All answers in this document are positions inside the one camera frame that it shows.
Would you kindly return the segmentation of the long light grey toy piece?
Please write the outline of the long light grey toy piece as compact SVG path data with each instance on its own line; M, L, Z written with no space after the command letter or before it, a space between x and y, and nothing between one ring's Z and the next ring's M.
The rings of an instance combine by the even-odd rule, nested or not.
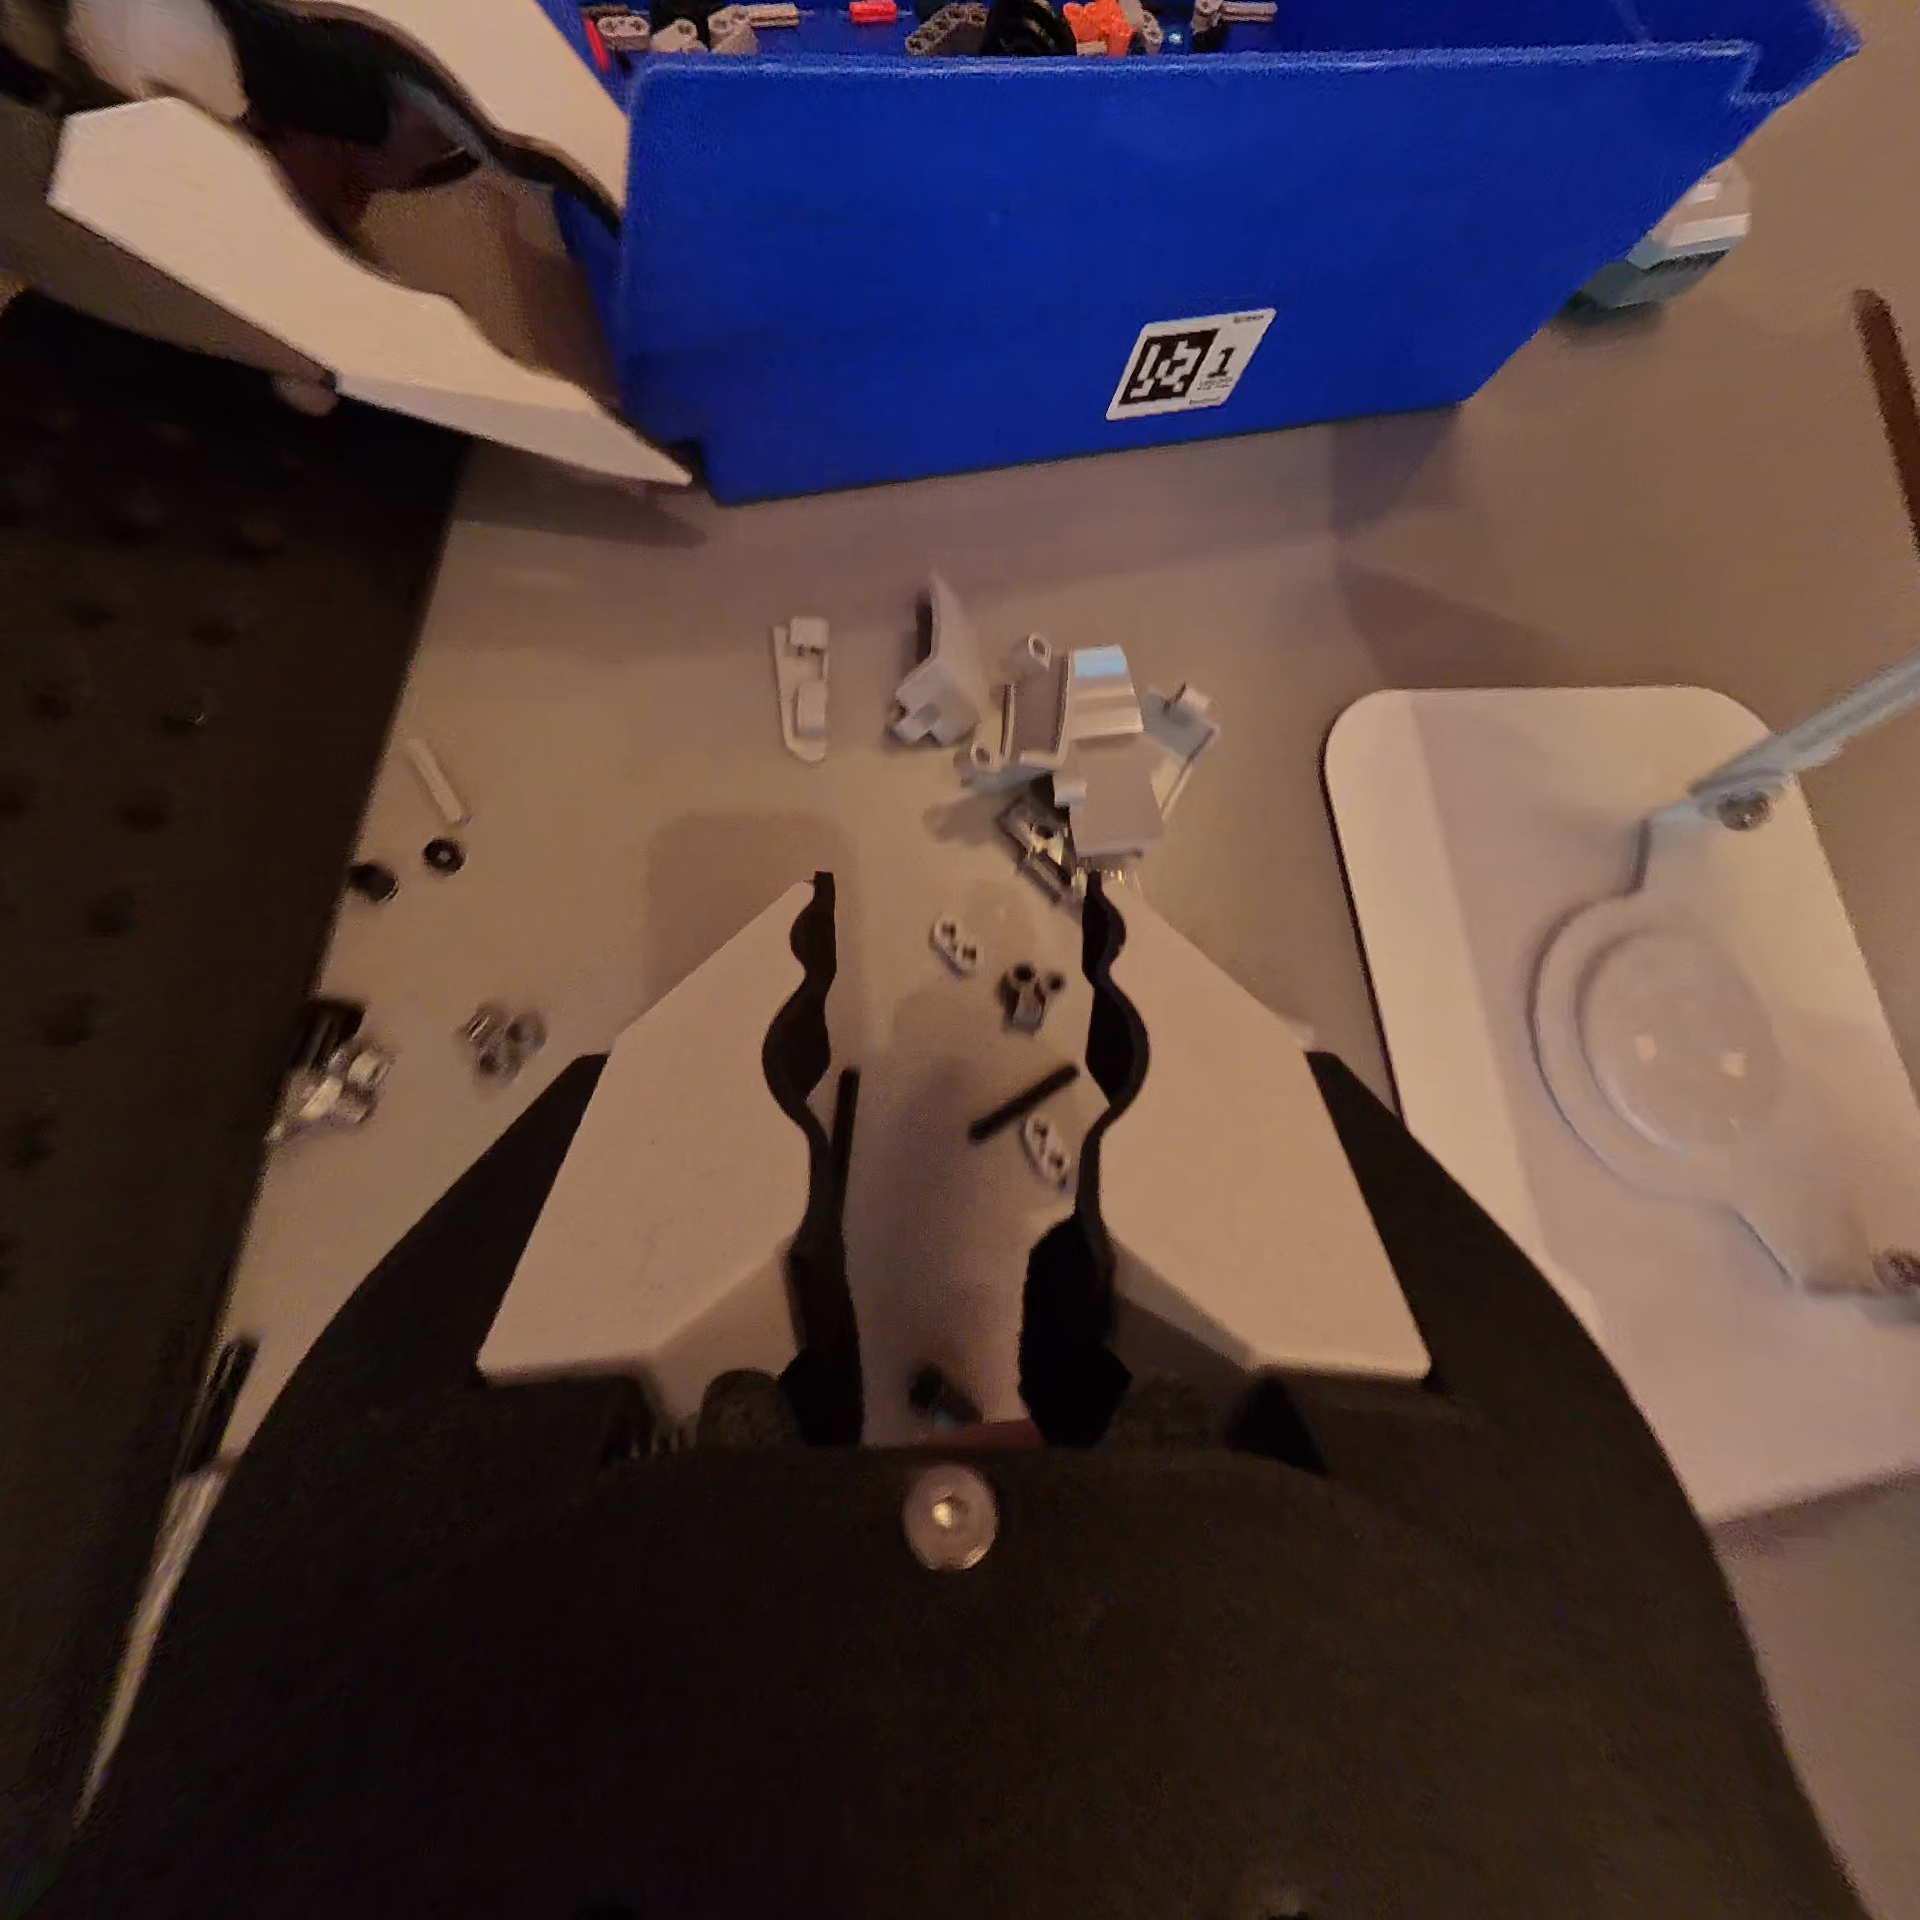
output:
M821 764L829 749L829 625L795 614L773 629L777 716L784 749Z

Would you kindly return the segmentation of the grey black toy joint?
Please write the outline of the grey black toy joint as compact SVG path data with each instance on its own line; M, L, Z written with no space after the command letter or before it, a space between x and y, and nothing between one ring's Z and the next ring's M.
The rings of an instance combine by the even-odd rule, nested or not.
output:
M365 1005L312 998L280 1082L268 1147L365 1123L394 1070L394 1057L363 1033Z

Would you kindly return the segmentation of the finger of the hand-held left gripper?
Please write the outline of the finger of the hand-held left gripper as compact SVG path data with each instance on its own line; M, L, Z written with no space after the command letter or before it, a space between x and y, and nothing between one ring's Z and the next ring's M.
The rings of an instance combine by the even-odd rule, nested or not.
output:
M493 347L455 301L351 256L251 137L192 104L68 115L45 200L317 363L351 401L618 482L690 482L583 389Z
M536 3L324 3L426 66L489 148L597 213L623 213L631 124L580 46Z

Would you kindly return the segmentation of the heap of assorted toy bricks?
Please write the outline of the heap of assorted toy bricks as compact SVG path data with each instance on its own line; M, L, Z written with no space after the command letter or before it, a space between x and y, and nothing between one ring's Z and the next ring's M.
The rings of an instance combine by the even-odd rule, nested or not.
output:
M1269 28L1277 4L1259 3L851 3L826 10L803 4L571 4L583 22L591 62L618 72L647 56L706 53L751 58L771 34L793 37L805 26L842 20L859 50L877 50L885 34L903 32L906 58L1157 58L1216 53L1234 28Z

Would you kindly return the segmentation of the blue bin with printed tag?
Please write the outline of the blue bin with printed tag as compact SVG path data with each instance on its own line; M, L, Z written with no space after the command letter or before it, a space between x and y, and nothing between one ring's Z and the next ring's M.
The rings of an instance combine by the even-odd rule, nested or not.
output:
M911 56L803 4L604 72L561 228L618 401L724 502L1469 401L1858 49L1836 4L1311 3L1218 53Z

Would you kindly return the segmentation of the pale blue grey toy block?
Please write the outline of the pale blue grey toy block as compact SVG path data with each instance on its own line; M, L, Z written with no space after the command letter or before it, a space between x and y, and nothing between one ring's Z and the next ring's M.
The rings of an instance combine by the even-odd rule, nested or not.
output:
M1569 301L1573 318L1615 318L1679 300L1735 254L1754 228L1754 188L1740 161L1699 179L1621 258Z

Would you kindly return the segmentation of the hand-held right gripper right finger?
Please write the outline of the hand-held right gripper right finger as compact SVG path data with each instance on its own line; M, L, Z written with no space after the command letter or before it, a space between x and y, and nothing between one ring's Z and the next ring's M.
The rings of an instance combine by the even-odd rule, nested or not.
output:
M1079 929L1096 1112L1027 1260L1042 1440L1088 1449L1163 1379L1225 1433L1283 1380L1427 1380L1311 1048L1140 897L1090 885Z

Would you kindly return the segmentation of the black dotted mat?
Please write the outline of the black dotted mat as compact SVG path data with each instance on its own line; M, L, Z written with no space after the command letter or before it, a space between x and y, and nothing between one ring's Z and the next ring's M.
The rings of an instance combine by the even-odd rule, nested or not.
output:
M2 1869L67 1848L469 442L2 331Z

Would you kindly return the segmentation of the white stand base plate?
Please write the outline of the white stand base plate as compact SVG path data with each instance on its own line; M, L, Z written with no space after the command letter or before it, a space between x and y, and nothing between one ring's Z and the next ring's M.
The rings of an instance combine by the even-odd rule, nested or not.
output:
M1380 691L1328 733L1408 1129L1556 1285L1706 1521L1915 1474L1915 1312L1810 1299L1915 1251L1915 1090L1809 798L1692 798L1711 689Z

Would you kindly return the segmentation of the pile of grey toy bricks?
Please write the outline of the pile of grey toy bricks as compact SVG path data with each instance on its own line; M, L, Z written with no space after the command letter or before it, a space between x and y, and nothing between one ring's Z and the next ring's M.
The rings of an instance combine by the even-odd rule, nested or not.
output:
M951 753L967 794L1001 798L997 829L1021 873L1075 902L1090 877L1124 877L1163 842L1220 717L1194 683L1140 683L1113 642L1068 648L1034 632L993 668L959 589L933 574L888 729L906 747Z

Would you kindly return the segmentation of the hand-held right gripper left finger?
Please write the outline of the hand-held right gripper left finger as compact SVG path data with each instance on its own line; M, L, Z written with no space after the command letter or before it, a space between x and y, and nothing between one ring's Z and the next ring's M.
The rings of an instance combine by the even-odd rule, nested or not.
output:
M833 1068L837 889L787 886L612 1043L477 1370L623 1376L689 1425L771 1376L810 1443L863 1438Z

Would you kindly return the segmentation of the black toy axle pin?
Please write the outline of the black toy axle pin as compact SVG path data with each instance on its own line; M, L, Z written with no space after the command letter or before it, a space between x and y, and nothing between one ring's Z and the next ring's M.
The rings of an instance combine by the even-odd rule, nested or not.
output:
M255 1336L231 1336L216 1350L186 1428L176 1464L179 1482L209 1473L221 1456L233 1409L250 1382L257 1353L258 1340Z

